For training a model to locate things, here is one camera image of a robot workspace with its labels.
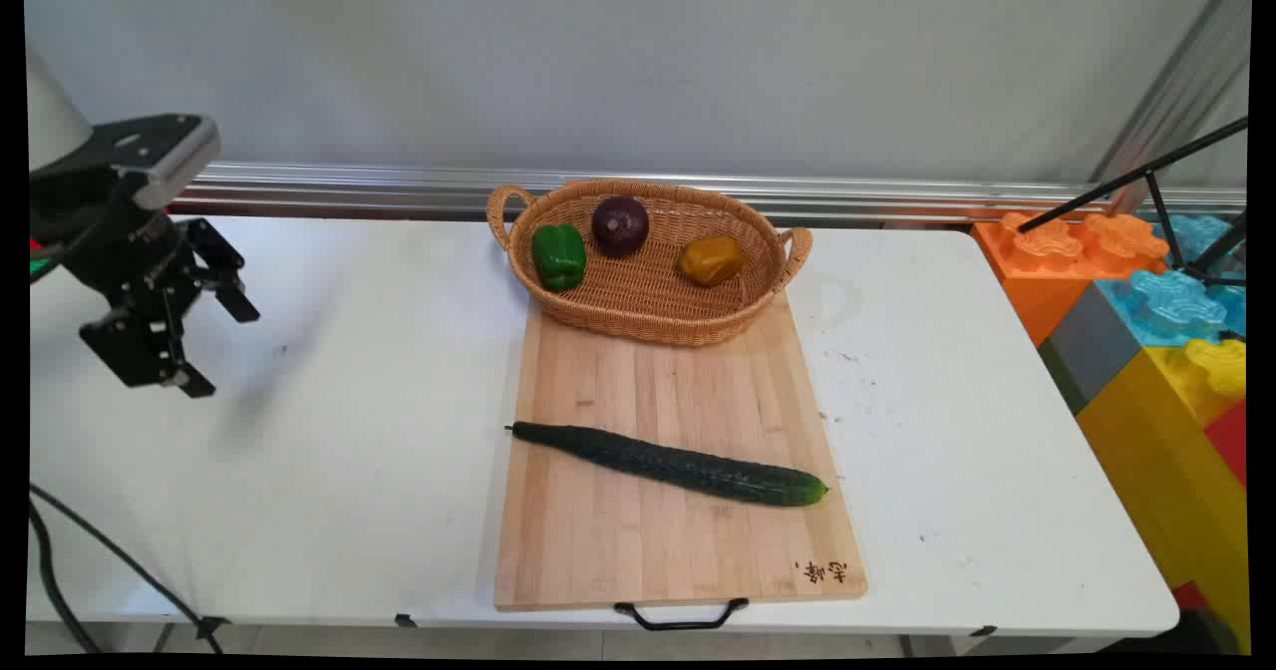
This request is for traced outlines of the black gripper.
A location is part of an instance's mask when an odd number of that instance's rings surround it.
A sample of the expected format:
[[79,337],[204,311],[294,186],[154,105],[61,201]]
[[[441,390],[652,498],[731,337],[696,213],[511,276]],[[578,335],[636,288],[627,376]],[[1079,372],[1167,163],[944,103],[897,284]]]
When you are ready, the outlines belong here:
[[204,217],[174,220],[134,202],[142,174],[80,168],[29,180],[29,234],[46,253],[29,285],[68,271],[108,299],[108,314],[79,328],[79,338],[125,387],[174,387],[189,398],[214,385],[188,362],[185,316],[211,291],[236,323],[255,323],[242,255]]

